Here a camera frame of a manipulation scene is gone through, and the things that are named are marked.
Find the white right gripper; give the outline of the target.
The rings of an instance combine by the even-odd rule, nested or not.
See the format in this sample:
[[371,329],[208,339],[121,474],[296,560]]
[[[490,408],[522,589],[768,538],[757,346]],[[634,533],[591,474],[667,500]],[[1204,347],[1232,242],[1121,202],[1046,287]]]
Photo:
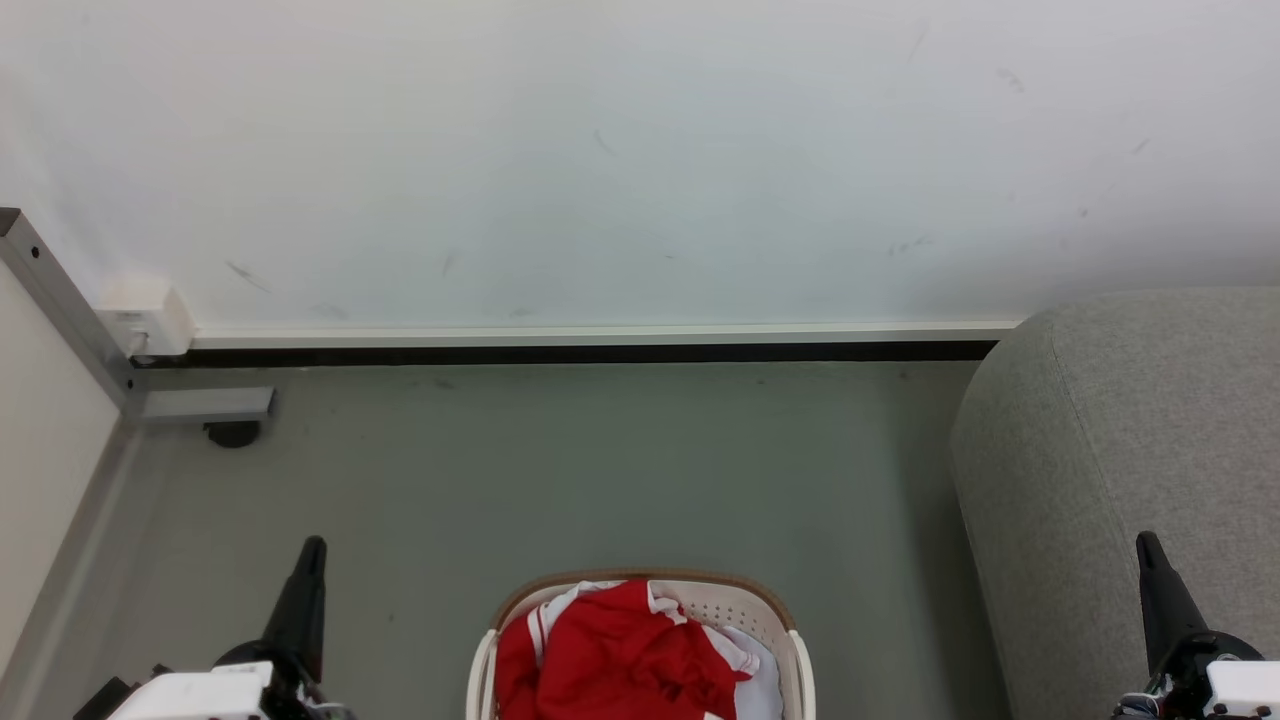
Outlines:
[[1276,719],[1279,662],[1210,632],[1152,530],[1135,538],[1146,660],[1152,676],[1114,707],[1116,719]]

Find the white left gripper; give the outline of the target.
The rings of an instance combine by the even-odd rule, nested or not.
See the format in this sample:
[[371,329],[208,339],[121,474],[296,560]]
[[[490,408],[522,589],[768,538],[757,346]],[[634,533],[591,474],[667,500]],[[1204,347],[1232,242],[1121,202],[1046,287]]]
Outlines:
[[352,719],[325,698],[326,551],[303,542],[262,641],[246,642],[204,673],[161,673],[129,692],[110,719]]

